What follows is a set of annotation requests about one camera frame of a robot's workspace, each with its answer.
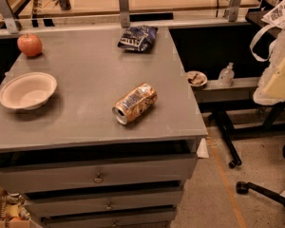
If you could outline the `right metal bracket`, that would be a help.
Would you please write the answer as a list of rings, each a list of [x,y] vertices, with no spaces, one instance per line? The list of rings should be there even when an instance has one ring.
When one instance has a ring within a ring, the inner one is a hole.
[[[238,19],[238,10],[241,0],[230,0],[228,9],[228,21],[235,22]]]

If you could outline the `clear sanitizer bottle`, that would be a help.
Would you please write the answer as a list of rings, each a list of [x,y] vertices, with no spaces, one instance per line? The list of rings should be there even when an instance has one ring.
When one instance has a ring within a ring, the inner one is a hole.
[[[233,63],[230,62],[226,68],[224,68],[218,76],[218,84],[220,86],[230,86],[233,82],[235,72],[233,71]]]

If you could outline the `left metal bracket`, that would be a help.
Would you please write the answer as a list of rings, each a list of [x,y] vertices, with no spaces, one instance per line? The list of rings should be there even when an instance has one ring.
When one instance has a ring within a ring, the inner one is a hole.
[[[20,30],[8,0],[0,0],[0,13],[4,18],[6,28],[10,34],[17,34]]]

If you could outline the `printed paper sheet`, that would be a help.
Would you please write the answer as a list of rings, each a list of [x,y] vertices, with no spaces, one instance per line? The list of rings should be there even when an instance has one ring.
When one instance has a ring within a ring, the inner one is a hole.
[[[285,0],[267,12],[262,21],[272,26],[283,29],[285,27]]]

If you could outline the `small bowl with food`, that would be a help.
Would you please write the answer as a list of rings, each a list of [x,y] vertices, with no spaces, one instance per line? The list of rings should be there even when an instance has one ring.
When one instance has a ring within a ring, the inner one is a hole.
[[[207,83],[207,77],[205,74],[199,71],[189,71],[187,73],[187,80],[190,86],[205,86]]]

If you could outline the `box of snacks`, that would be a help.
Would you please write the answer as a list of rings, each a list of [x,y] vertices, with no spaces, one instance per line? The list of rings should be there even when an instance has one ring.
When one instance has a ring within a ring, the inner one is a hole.
[[[42,228],[29,218],[20,203],[10,204],[7,196],[0,196],[0,228]]]

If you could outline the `white paper bowl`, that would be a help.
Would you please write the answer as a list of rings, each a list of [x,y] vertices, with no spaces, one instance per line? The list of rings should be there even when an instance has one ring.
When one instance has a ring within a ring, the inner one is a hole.
[[[56,79],[43,72],[18,76],[0,90],[0,104],[11,110],[33,110],[44,105],[57,87]]]

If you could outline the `red apple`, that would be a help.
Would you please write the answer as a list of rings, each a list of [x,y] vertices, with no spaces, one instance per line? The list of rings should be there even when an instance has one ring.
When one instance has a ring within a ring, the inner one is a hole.
[[[32,33],[21,35],[17,39],[17,46],[28,57],[34,57],[42,52],[43,45],[40,38]]]

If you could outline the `grey drawer cabinet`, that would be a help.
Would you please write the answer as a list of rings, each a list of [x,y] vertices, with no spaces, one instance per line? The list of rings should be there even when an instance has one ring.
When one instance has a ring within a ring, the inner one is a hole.
[[[34,59],[10,77],[40,71],[58,87],[42,107],[0,105],[0,186],[25,197],[45,228],[117,228],[167,221],[197,163],[207,130],[170,32],[147,53],[118,48],[119,29],[50,30]],[[158,100],[123,125],[112,107],[142,83]]]

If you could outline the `blue chip bag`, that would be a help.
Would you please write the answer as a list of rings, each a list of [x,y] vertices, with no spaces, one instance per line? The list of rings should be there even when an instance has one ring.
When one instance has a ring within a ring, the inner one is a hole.
[[[137,52],[147,52],[153,47],[157,32],[157,27],[129,27],[124,31],[118,42],[118,47]]]

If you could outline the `orange soda can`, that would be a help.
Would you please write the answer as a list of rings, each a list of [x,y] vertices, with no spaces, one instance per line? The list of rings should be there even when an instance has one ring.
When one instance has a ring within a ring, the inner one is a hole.
[[[157,91],[142,83],[124,95],[112,107],[112,113],[120,124],[134,122],[158,100]]]

